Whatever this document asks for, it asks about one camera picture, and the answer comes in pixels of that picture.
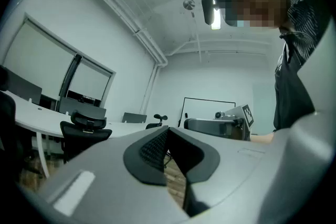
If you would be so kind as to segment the black mesh office chair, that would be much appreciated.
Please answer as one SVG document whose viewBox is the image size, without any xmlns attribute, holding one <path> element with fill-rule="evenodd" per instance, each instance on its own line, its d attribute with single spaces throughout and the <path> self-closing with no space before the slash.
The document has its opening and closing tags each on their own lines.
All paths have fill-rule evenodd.
<svg viewBox="0 0 336 224">
<path fill-rule="evenodd" d="M 91 146 L 107 140 L 112 134 L 106 129 L 107 118 L 93 118 L 74 110 L 70 122 L 61 121 L 63 135 L 61 148 L 64 152 L 64 163 L 69 162 Z"/>
</svg>

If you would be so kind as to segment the window with white blinds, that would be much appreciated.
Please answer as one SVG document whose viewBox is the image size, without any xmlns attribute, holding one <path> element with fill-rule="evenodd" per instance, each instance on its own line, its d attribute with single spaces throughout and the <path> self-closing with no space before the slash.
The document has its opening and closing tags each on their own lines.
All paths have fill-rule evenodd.
<svg viewBox="0 0 336 224">
<path fill-rule="evenodd" d="M 17 92 L 59 112 L 65 102 L 104 109 L 114 72 L 26 18 L 10 42 L 3 65 L 24 80 Z"/>
</svg>

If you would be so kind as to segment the person's dark clothed torso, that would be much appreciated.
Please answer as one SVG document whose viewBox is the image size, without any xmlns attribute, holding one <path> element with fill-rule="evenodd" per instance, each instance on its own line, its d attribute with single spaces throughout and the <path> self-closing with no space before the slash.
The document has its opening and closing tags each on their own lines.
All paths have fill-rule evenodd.
<svg viewBox="0 0 336 224">
<path fill-rule="evenodd" d="M 290 0 L 287 15 L 290 25 L 279 28 L 285 43 L 275 69 L 276 130 L 289 128 L 314 111 L 298 71 L 318 46 L 331 17 L 324 0 Z"/>
</svg>

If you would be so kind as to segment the white curved desk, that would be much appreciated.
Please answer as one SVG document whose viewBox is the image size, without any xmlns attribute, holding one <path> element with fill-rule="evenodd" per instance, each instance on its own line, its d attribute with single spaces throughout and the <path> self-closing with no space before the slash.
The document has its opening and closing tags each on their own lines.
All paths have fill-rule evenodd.
<svg viewBox="0 0 336 224">
<path fill-rule="evenodd" d="M 81 131 L 84 130 L 87 133 L 93 133 L 93 131 L 99 129 L 111 129 L 112 138 L 143 131 L 146 127 L 145 123 L 108 122 L 106 119 L 93 119 L 87 116 L 79 115 L 78 113 L 65 115 L 42 108 L 9 91 L 4 92 L 4 94 L 6 97 L 10 97 L 15 102 L 15 123 L 36 133 L 39 159 L 46 177 L 49 177 L 49 171 L 44 155 L 42 135 L 45 134 L 47 136 L 63 138 L 60 122 L 65 121 L 67 123 L 71 123 L 72 119 L 77 118 Z"/>
</svg>

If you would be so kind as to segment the grey desk divider panel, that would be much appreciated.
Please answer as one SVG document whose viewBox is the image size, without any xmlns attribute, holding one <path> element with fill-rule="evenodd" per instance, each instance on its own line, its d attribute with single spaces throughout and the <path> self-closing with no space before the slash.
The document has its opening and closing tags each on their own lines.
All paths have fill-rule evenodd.
<svg viewBox="0 0 336 224">
<path fill-rule="evenodd" d="M 32 103 L 39 105 L 42 88 L 23 79 L 7 68 L 5 70 L 8 73 L 8 91 L 27 101 L 31 99 Z"/>
<path fill-rule="evenodd" d="M 122 123 L 145 123 L 147 115 L 124 112 Z"/>
<path fill-rule="evenodd" d="M 61 98 L 59 101 L 59 112 L 71 115 L 74 110 L 91 118 L 104 118 L 106 109 L 91 104 L 81 103 L 70 98 Z"/>
</svg>

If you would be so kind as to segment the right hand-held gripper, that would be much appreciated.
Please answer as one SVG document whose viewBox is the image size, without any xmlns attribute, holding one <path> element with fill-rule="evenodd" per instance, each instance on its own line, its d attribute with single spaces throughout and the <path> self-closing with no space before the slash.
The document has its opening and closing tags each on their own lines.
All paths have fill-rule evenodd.
<svg viewBox="0 0 336 224">
<path fill-rule="evenodd" d="M 249 141 L 254 118 L 248 104 L 215 113 L 215 120 L 186 119 L 184 128 L 217 137 Z"/>
</svg>

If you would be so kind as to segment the black chair with hanger headrest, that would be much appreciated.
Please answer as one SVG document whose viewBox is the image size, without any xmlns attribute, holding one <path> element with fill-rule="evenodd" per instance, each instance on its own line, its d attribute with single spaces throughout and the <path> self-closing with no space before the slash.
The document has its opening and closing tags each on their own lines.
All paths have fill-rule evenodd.
<svg viewBox="0 0 336 224">
<path fill-rule="evenodd" d="M 145 128 L 146 130 L 151 129 L 151 128 L 155 128 L 155 127 L 160 127 L 160 126 L 162 126 L 163 121 L 166 121 L 168 119 L 168 117 L 166 115 L 161 116 L 159 114 L 155 114 L 154 118 L 160 120 L 159 123 L 149 123 Z"/>
</svg>

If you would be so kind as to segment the black padded office chair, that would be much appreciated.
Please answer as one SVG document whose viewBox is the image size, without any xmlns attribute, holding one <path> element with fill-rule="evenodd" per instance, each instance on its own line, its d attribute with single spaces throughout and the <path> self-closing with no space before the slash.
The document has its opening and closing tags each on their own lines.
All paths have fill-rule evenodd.
<svg viewBox="0 0 336 224">
<path fill-rule="evenodd" d="M 19 181 L 19 175 L 23 169 L 41 178 L 42 173 L 26 161 L 15 124 L 16 104 L 14 99 L 5 93 L 8 90 L 8 83 L 8 71 L 0 66 L 0 140 L 4 148 L 2 159 L 9 165 L 7 171 L 16 181 Z"/>
</svg>

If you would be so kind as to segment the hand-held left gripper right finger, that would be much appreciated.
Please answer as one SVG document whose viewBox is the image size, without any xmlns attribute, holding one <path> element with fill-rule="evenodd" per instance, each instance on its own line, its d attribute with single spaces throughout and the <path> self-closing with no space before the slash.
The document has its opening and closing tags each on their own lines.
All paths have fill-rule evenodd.
<svg viewBox="0 0 336 224">
<path fill-rule="evenodd" d="M 316 192 L 334 161 L 334 115 L 313 113 L 258 144 L 171 129 L 192 162 L 186 206 L 169 224 L 304 224 L 320 222 Z"/>
</svg>

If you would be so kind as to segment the whiteboard on black stand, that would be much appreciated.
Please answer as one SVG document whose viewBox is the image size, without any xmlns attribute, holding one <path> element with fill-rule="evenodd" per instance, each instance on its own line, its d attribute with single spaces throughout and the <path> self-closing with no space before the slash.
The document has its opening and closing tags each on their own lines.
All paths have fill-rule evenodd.
<svg viewBox="0 0 336 224">
<path fill-rule="evenodd" d="M 185 97 L 178 127 L 184 127 L 184 121 L 189 118 L 214 119 L 215 113 L 227 111 L 236 107 L 235 102 L 197 99 Z"/>
</svg>

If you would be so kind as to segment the person's right forearm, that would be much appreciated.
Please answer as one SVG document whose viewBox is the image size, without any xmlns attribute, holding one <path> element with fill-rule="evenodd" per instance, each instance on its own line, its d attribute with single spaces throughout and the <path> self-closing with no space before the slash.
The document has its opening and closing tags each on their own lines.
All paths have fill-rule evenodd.
<svg viewBox="0 0 336 224">
<path fill-rule="evenodd" d="M 251 134 L 250 140 L 255 143 L 270 144 L 274 138 L 274 132 L 267 135 Z"/>
</svg>

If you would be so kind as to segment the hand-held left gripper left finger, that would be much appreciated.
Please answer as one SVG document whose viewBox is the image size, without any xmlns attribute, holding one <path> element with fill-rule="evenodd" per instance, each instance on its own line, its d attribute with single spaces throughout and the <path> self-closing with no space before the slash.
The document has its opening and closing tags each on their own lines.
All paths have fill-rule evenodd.
<svg viewBox="0 0 336 224">
<path fill-rule="evenodd" d="M 124 152 L 168 127 L 109 138 L 88 148 L 50 176 L 39 196 L 68 221 L 82 224 L 181 224 L 187 213 L 165 184 L 148 185 L 126 168 Z"/>
</svg>

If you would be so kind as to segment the white wall pipes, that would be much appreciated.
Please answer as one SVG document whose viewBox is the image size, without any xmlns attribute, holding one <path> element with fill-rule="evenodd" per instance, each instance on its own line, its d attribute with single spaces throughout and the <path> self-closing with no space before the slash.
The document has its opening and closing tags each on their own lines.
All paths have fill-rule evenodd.
<svg viewBox="0 0 336 224">
<path fill-rule="evenodd" d="M 266 50 L 270 34 L 261 29 L 226 26 L 212 30 L 204 23 L 201 0 L 193 11 L 183 7 L 184 0 L 103 0 L 157 62 L 157 70 L 143 101 L 142 110 L 150 112 L 160 103 L 157 82 L 172 57 L 193 54 L 198 61 L 208 52 L 236 51 L 259 54 Z"/>
</svg>

